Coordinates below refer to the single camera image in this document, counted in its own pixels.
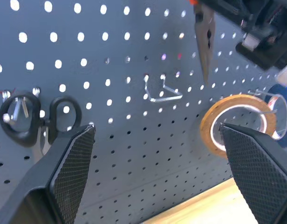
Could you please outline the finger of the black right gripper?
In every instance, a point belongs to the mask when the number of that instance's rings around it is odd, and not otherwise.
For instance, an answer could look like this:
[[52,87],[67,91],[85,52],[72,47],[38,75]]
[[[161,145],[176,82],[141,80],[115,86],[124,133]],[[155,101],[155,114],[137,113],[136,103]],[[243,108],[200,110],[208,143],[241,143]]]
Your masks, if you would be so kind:
[[242,21],[249,22],[253,14],[243,0],[199,0],[219,15],[240,26]]

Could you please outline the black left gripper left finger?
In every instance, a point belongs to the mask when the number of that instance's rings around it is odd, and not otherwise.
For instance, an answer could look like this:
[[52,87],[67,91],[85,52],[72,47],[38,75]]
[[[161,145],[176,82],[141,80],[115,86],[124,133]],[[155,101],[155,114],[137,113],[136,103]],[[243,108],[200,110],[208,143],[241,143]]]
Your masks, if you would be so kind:
[[95,133],[88,125],[59,134],[0,209],[0,224],[74,224]]

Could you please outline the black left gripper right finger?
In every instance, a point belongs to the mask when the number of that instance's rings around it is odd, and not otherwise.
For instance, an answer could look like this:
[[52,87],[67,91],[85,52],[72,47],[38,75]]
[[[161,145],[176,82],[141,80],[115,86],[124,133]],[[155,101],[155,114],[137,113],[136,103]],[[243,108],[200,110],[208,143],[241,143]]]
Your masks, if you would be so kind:
[[287,152],[251,128],[219,128],[233,178],[258,224],[287,224]]

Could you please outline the orange handled needle nose pliers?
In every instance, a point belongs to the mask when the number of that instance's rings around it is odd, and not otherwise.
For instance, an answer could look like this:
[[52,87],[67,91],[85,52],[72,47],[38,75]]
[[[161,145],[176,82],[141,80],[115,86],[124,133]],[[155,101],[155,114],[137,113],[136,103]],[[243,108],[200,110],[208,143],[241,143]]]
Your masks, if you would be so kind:
[[213,41],[216,31],[214,10],[199,0],[189,0],[189,2],[193,5],[195,15],[194,28],[203,80],[205,84],[208,84],[213,56]]

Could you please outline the dark grey perforated pegboard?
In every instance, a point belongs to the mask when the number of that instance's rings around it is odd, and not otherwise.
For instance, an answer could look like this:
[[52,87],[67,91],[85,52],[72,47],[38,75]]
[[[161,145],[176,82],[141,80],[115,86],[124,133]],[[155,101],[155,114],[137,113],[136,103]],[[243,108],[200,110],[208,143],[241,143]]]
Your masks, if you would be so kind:
[[[189,0],[0,0],[2,91],[39,87],[43,119],[72,96],[82,125],[96,126],[76,224],[137,224],[232,176],[203,144],[199,124],[218,100],[276,84],[237,53],[244,34],[215,16],[214,53],[203,81]],[[183,94],[179,100],[149,101]],[[42,157],[0,126],[0,209]]]

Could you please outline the clear tape roll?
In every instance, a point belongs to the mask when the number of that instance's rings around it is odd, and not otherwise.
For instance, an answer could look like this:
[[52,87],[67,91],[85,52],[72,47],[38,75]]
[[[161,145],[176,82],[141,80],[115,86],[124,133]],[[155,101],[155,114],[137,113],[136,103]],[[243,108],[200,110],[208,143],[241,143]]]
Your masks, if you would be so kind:
[[284,141],[287,135],[287,101],[280,93],[268,93],[266,98],[268,107],[276,116],[276,129],[272,138],[276,141]]

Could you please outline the amber tape roll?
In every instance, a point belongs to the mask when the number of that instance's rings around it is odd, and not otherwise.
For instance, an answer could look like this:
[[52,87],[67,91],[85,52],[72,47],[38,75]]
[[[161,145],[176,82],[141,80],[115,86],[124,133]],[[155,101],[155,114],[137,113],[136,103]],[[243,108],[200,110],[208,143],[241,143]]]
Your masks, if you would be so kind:
[[205,113],[199,128],[203,143],[209,151],[216,156],[227,158],[225,146],[219,144],[213,136],[214,125],[222,114],[239,107],[261,113],[260,118],[262,126],[260,132],[272,136],[276,130],[276,115],[272,113],[268,104],[262,99],[246,94],[238,94],[221,99]]

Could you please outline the silver straight peg hook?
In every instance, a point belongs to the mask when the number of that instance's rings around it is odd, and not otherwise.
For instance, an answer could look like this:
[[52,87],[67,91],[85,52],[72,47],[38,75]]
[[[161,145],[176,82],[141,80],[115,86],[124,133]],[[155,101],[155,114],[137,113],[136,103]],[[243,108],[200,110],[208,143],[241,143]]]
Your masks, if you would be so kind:
[[[273,93],[269,93],[269,92],[265,92],[265,91],[260,91],[260,90],[257,90],[257,91],[248,90],[247,93],[249,95],[253,95],[253,96],[264,95],[264,96],[271,96],[271,97],[279,97],[277,94],[273,94]],[[268,112],[259,112],[259,114],[276,113],[276,112],[277,112],[277,109],[276,110],[270,110]]]

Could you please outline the silver double prong peg hook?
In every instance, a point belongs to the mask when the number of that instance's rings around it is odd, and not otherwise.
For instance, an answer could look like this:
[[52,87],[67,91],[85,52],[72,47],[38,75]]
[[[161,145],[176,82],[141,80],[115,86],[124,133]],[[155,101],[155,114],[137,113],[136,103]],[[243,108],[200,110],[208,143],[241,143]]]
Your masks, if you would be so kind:
[[[34,87],[32,90],[32,94],[34,94],[37,98],[40,95],[40,88],[39,87]],[[11,92],[8,90],[3,90],[2,91],[2,101],[5,102],[9,97],[11,97]],[[21,111],[21,108],[23,110],[24,116],[26,118],[29,117],[29,112],[28,112],[28,108],[26,105],[26,97],[22,97],[22,98],[15,98],[14,102],[16,102],[15,105],[15,109],[13,114],[10,116],[8,113],[3,114],[2,119],[4,123],[8,123],[8,124],[13,124],[16,123],[19,113]]]

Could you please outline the black handled scissors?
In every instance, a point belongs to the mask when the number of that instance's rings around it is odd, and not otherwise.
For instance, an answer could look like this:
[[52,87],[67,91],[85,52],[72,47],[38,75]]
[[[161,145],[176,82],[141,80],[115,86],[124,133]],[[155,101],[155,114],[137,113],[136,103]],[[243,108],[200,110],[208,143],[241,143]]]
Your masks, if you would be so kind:
[[[15,100],[23,102],[24,99],[28,100],[32,104],[30,127],[25,132],[18,132],[11,126],[11,121],[7,121],[8,109]],[[69,102],[75,109],[75,122],[70,131],[61,132],[57,129],[57,107],[59,104]],[[87,129],[86,126],[81,126],[82,111],[78,102],[70,97],[58,97],[55,98],[49,108],[49,119],[44,120],[40,118],[41,102],[37,96],[31,92],[18,91],[11,97],[7,98],[0,107],[0,125],[3,131],[17,144],[23,147],[33,147],[37,143],[37,139],[40,137],[38,131],[40,128],[47,128],[46,137],[49,148],[42,157],[37,160],[37,164],[59,164],[66,154],[69,153],[72,141],[81,132]]]

